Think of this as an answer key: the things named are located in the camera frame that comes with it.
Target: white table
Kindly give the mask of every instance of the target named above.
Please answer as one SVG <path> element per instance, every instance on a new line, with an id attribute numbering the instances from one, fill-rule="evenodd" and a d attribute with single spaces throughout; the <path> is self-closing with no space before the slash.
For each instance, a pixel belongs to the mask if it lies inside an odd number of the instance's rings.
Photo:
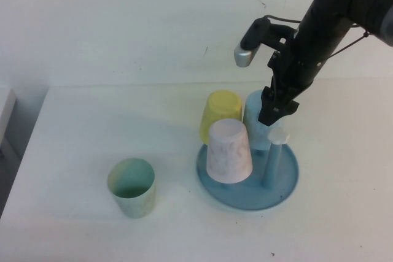
<path id="1" fill-rule="evenodd" d="M 200 185 L 198 126 L 210 92 L 261 87 L 51 88 L 0 219 L 0 261 L 392 261 L 393 79 L 317 81 L 285 122 L 295 193 L 242 212 Z M 139 220 L 106 187 L 132 156 L 157 177 Z"/>

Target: blue tray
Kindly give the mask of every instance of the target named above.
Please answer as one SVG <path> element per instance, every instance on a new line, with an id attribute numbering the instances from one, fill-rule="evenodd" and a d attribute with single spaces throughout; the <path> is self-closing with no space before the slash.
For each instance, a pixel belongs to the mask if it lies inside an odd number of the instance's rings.
<path id="1" fill-rule="evenodd" d="M 262 177 L 269 151 L 251 150 L 253 170 L 239 183 L 225 184 L 213 180 L 206 171 L 207 145 L 196 159 L 196 171 L 207 191 L 220 202 L 243 210 L 263 210 L 277 206 L 294 191 L 299 178 L 296 156 L 288 145 L 282 146 L 277 180 L 274 188 L 263 187 Z"/>

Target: black cable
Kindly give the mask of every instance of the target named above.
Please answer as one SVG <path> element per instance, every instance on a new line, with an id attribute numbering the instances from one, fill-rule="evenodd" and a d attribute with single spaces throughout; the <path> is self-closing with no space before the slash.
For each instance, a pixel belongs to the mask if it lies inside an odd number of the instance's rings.
<path id="1" fill-rule="evenodd" d="M 276 21 L 284 21 L 286 23 L 293 23 L 293 24 L 300 24 L 301 21 L 297 21 L 297 20 L 290 20 L 287 18 L 279 18 L 279 17 L 275 17 L 274 15 L 266 15 L 267 18 L 271 18 L 272 20 L 276 20 Z M 360 28 L 359 25 L 353 25 L 352 28 Z"/>
<path id="2" fill-rule="evenodd" d="M 348 44 L 347 46 L 345 46 L 344 48 L 340 49 L 339 51 L 337 51 L 336 53 L 334 53 L 333 55 L 331 55 L 330 57 L 328 57 L 326 60 L 323 60 L 323 61 L 327 61 L 329 58 L 332 58 L 333 56 L 335 56 L 335 55 L 337 55 L 337 54 L 343 52 L 344 50 L 348 49 L 349 47 L 351 47 L 351 46 L 357 44 L 359 41 L 361 41 L 361 40 L 367 38 L 369 35 L 371 35 L 371 33 L 367 32 L 367 31 L 364 32 L 364 34 L 363 34 L 362 37 L 356 39 L 354 42 L 352 42 L 351 44 Z"/>

